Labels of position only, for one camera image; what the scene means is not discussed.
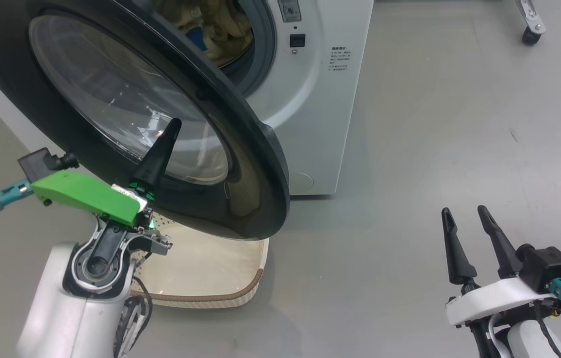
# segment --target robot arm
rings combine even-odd
[[[471,330],[480,358],[561,358],[561,343],[542,319],[561,314],[561,252],[528,244],[515,252],[487,208],[480,206],[478,212],[492,240],[501,280],[484,287],[475,283],[477,270],[464,254],[450,210],[444,208],[448,276],[451,283],[462,285],[462,295],[446,304],[449,324]],[[494,330],[501,326],[509,328]]]
[[[0,192],[0,210],[31,193],[45,205],[60,202],[96,219],[91,238],[56,245],[48,258],[17,344],[22,358],[121,358],[144,330],[152,301],[133,276],[140,263],[130,254],[166,255],[169,237],[151,229],[154,190],[166,170],[181,128],[174,118],[139,163],[129,189],[66,171],[77,167],[71,154],[47,149],[20,159],[27,180]],[[130,296],[133,280],[144,296]]]

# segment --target laundry basket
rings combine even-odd
[[[179,308],[230,308],[246,304],[258,290],[269,239],[243,242],[201,233],[158,214],[156,228],[169,235],[167,256],[152,255],[135,276],[154,304]],[[139,260],[144,253],[134,254]],[[133,294],[142,294],[133,282]]]

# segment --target label sticker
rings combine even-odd
[[[278,0],[283,22],[296,22],[303,20],[300,15],[298,0]]]
[[[112,190],[122,193],[123,195],[129,196],[133,199],[135,199],[136,201],[139,202],[139,213],[141,211],[144,211],[146,209],[146,206],[148,205],[148,201],[143,198],[140,197],[139,195],[136,195],[133,191],[131,190],[127,190],[122,188],[121,186],[118,186],[117,184],[112,184],[112,186],[110,186],[112,188]]]
[[[328,70],[330,71],[347,71],[349,70],[349,61],[351,60],[351,51],[343,47],[332,47],[331,58],[328,62]]]

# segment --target washing machine door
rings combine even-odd
[[[0,0],[0,89],[108,183],[128,185],[182,120],[160,214],[210,234],[267,238],[289,210],[273,131],[189,39],[139,0]]]

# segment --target metal bracket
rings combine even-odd
[[[544,34],[546,32],[546,25],[534,8],[532,0],[516,0],[516,3],[530,30],[535,34]]]
[[[169,236],[162,235],[158,230],[144,230],[143,227],[130,229],[126,226],[126,229],[123,231],[119,230],[122,236],[116,235],[117,231],[106,234],[107,231],[112,231],[108,230],[108,226],[111,225],[110,219],[103,220],[98,215],[95,217],[97,225],[92,237],[88,242],[78,248],[71,260],[71,274],[73,280],[78,286],[88,292],[95,294],[107,292],[121,278],[121,273],[125,270],[123,261],[124,254],[126,251],[130,251],[129,245],[132,241],[136,239],[148,240],[150,242],[149,245],[140,245],[141,249],[163,256],[165,256],[167,251],[172,247],[171,242],[169,242]],[[113,229],[119,226],[119,223],[113,223]],[[108,258],[112,256],[112,259],[102,262],[100,266],[104,265],[105,267],[98,267],[99,274],[93,274],[88,271],[88,267],[91,266],[89,259],[94,249],[98,247],[99,240],[102,239],[118,240],[118,242],[108,242],[107,247],[113,247],[110,245],[116,247],[113,254],[110,250],[106,250]]]

